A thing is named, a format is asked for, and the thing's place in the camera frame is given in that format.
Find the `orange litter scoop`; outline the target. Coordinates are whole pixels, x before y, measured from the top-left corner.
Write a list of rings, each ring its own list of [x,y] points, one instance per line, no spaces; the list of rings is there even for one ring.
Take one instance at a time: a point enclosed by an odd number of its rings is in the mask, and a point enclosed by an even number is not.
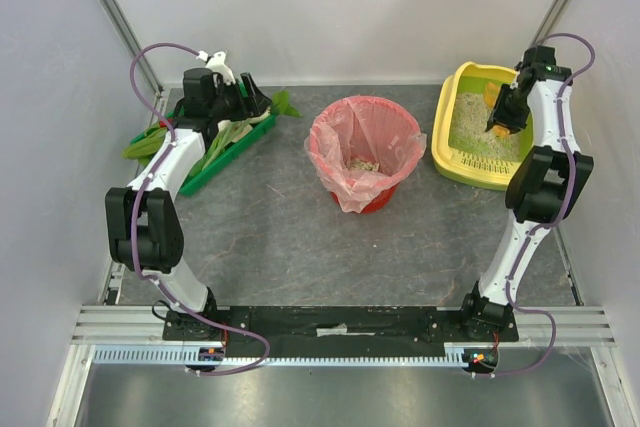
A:
[[[489,113],[493,112],[500,90],[501,90],[501,85],[497,83],[488,82],[485,86],[484,93],[483,93],[483,101]],[[494,136],[501,139],[506,139],[508,136],[510,136],[509,129],[498,124],[492,125],[491,127],[487,126],[485,131],[491,132]]]

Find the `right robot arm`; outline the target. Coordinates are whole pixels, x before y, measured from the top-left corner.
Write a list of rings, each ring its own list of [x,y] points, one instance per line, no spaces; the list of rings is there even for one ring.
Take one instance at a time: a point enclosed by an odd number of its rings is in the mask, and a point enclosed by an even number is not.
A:
[[[465,296],[461,332],[473,339],[506,339],[515,332],[519,283],[540,242],[575,205],[594,167],[581,153],[570,116],[576,76],[557,64],[552,47],[525,51],[514,81],[501,86],[487,127],[515,134],[533,128],[533,145],[505,195],[507,227],[489,269]]]

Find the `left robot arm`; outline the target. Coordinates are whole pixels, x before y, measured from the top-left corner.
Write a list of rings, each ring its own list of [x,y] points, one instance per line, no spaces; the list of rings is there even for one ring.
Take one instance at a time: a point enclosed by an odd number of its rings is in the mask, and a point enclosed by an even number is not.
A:
[[[210,288],[187,265],[174,205],[180,188],[219,134],[222,121],[247,123],[267,115],[272,101],[244,72],[227,84],[220,69],[183,75],[183,97],[165,125],[165,139],[141,174],[105,197],[110,254],[153,284],[179,319],[222,329]]]

